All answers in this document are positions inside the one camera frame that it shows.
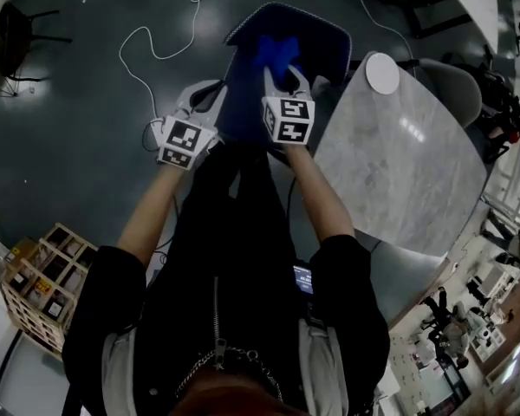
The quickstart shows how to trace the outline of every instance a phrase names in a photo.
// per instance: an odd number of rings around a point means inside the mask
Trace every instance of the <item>chair leg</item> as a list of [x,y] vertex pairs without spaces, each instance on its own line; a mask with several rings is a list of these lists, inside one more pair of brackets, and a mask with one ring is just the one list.
[[9,82],[9,77],[6,77],[4,79],[4,82],[6,83],[6,88],[8,91],[4,91],[3,89],[0,89],[0,92],[9,95],[10,97],[17,97],[17,91],[14,87],[11,86]]
[[33,40],[50,40],[52,42],[65,42],[71,43],[73,39],[66,37],[50,37],[50,36],[31,36],[31,41]]
[[454,17],[446,22],[438,23],[433,25],[430,28],[421,29],[418,32],[416,38],[426,38],[429,36],[433,36],[433,34],[437,34],[438,32],[445,31],[450,28],[455,28],[460,26],[461,24],[470,23],[472,21],[471,17],[468,14],[464,14],[463,16]]
[[10,80],[13,80],[13,81],[43,81],[44,79],[30,79],[30,78],[26,78],[26,77],[13,77],[13,76],[10,76],[8,77]]
[[412,59],[406,60],[405,62],[397,62],[397,65],[403,68],[405,71],[408,69],[416,68],[419,66],[419,60]]
[[50,16],[52,14],[60,14],[60,11],[59,10],[50,10],[48,12],[41,12],[40,14],[34,14],[33,16],[28,16],[27,18],[32,21],[34,18]]

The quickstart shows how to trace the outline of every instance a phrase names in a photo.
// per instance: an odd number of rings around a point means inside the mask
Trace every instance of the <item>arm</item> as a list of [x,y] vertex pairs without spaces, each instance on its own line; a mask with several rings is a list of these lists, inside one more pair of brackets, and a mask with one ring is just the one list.
[[285,148],[291,168],[301,187],[306,211],[318,240],[339,235],[354,237],[353,221],[347,208],[329,185],[305,146]]
[[133,254],[145,267],[156,249],[183,173],[181,168],[163,165],[121,233],[118,248]]
[[101,382],[104,340],[112,333],[127,332],[139,321],[145,270],[182,174],[175,166],[162,166],[129,219],[118,248],[100,247],[88,271],[62,358],[71,386],[94,416],[106,416]]

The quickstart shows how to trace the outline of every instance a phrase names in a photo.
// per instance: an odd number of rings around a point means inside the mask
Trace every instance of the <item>black cable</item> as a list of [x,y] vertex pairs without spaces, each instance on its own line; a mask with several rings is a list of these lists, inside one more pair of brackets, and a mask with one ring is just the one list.
[[287,217],[287,228],[289,232],[291,231],[291,196],[293,195],[293,188],[295,188],[296,177],[293,178],[291,185],[289,187],[289,194],[287,194],[287,211],[285,216]]
[[383,242],[383,241],[380,240],[376,245],[374,245],[374,247],[373,247],[372,250],[370,251],[370,254],[372,254],[372,253],[375,251],[375,249],[376,249],[378,246],[380,246],[381,242]]
[[167,262],[167,253],[165,253],[164,251],[155,251],[154,254],[159,254],[159,262],[160,262],[162,265],[166,265],[166,262]]
[[145,126],[145,129],[142,130],[142,137],[140,138],[140,144],[142,145],[142,147],[144,148],[145,151],[148,151],[149,153],[157,153],[159,148],[147,148],[146,147],[146,131],[148,131],[148,128],[152,126],[153,123],[157,123],[159,121],[163,121],[163,120],[160,120],[160,119],[157,119],[157,120],[152,120],[150,122],[148,122]]
[[8,363],[10,362],[10,358],[14,353],[14,348],[17,346],[17,343],[19,342],[19,338],[23,334],[22,330],[18,330],[16,335],[14,336],[13,341],[10,344],[10,347],[8,348],[8,351],[6,352],[6,355],[3,358],[2,365],[0,366],[0,383],[2,382],[3,374],[6,371],[6,367],[8,366]]

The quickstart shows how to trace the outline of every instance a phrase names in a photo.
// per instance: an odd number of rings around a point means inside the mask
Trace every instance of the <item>wire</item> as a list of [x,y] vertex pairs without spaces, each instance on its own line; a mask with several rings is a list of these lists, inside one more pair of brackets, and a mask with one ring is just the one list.
[[378,243],[376,243],[376,244],[374,245],[374,247],[373,247],[372,250],[370,251],[370,254],[373,254],[373,253],[374,253],[375,249],[376,249],[377,247],[380,246],[381,242],[383,242],[383,241],[380,240]]
[[285,213],[285,216],[287,218],[287,228],[289,230],[289,233],[291,231],[291,196],[293,195],[293,188],[295,188],[296,183],[296,177],[293,178],[293,181],[291,182],[291,185],[289,187],[289,193],[287,194],[287,211]]
[[123,57],[121,56],[121,51],[123,50],[123,47],[125,46],[125,44],[129,41],[129,39],[134,34],[136,34],[137,32],[139,32],[142,29],[144,29],[148,33],[148,39],[150,40],[150,50],[152,51],[152,53],[153,53],[153,55],[154,55],[154,57],[156,59],[158,59],[158,60],[168,60],[168,59],[171,59],[171,58],[175,57],[176,55],[181,54],[183,51],[186,51],[192,45],[192,43],[194,42],[195,22],[197,20],[198,12],[200,11],[200,2],[202,0],[190,0],[190,1],[191,1],[191,3],[195,3],[197,5],[197,10],[195,11],[194,17],[192,18],[192,37],[191,37],[191,40],[186,44],[186,46],[184,46],[179,51],[177,51],[177,52],[175,52],[173,54],[167,55],[166,57],[160,57],[159,55],[157,55],[156,52],[154,51],[153,35],[151,34],[150,29],[147,26],[140,26],[136,30],[134,30],[131,34],[129,34],[129,36],[125,39],[125,41],[121,44],[121,47],[120,47],[119,56],[120,56],[121,63],[123,63],[123,66],[125,66],[125,69],[129,73],[129,75],[131,75],[135,80],[140,81],[143,85],[146,86],[146,89],[148,89],[148,93],[150,94],[150,98],[151,98],[152,103],[153,103],[154,119],[157,119],[159,116],[158,116],[158,112],[156,111],[156,101],[154,100],[153,91],[150,88],[150,86],[144,80],[142,80],[140,77],[138,77],[137,75],[133,74],[133,72],[131,72],[131,69],[129,69],[129,67],[127,66],[127,64],[123,60]]
[[[406,40],[406,38],[398,30],[393,29],[393,28],[389,28],[388,26],[385,26],[385,25],[383,25],[381,23],[377,23],[374,20],[374,18],[372,17],[372,14],[370,14],[370,11],[367,10],[367,6],[364,3],[364,0],[361,0],[361,3],[362,3],[362,8],[364,8],[364,10],[366,11],[367,16],[370,17],[370,20],[372,21],[372,23],[374,25],[376,25],[376,26],[379,26],[380,28],[387,29],[388,31],[394,32],[397,36],[399,36],[402,39],[402,41],[405,43],[406,48],[408,49],[408,53],[410,54],[410,59],[414,60],[413,51],[411,50],[410,45],[408,44],[408,41]],[[413,74],[414,74],[414,78],[416,78],[416,68],[413,68]]]
[[148,131],[148,128],[151,127],[153,125],[153,123],[157,123],[159,121],[163,122],[163,120],[161,120],[161,119],[155,119],[155,120],[149,121],[146,124],[145,129],[143,129],[143,131],[142,131],[142,137],[140,138],[140,144],[142,145],[144,150],[148,151],[149,153],[157,153],[159,151],[159,147],[156,147],[154,149],[146,147],[146,131]]
[[167,253],[165,253],[164,251],[155,251],[154,254],[159,254],[159,262],[160,262],[162,265],[166,265],[166,262],[167,262]]

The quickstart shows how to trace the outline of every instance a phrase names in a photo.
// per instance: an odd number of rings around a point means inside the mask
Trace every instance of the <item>chair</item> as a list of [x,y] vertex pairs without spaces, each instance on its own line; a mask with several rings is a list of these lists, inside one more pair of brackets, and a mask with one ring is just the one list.
[[420,59],[419,66],[429,77],[435,95],[462,128],[477,119],[482,110],[482,93],[468,72],[432,59]]
[[[320,17],[283,3],[267,3],[232,29],[224,43],[236,51],[225,74],[229,91],[216,127],[225,139],[255,143],[272,156],[286,161],[282,148],[274,144],[263,124],[262,97],[265,95],[263,67],[254,64],[259,36],[276,42],[295,37],[300,55],[292,64],[300,68],[310,86],[320,75],[341,85],[348,71],[352,41],[347,31]],[[309,145],[315,150],[329,116],[316,110]]]
[[[25,16],[11,3],[5,3],[0,11],[0,75],[13,81],[41,81],[35,78],[16,77],[17,70],[21,67],[25,56],[30,51],[31,42],[34,40],[50,40],[54,42],[71,43],[72,40],[64,37],[36,36],[33,34],[32,22],[34,19],[51,14],[58,14],[59,10],[51,10],[33,16]],[[10,87],[11,94],[16,91]]]

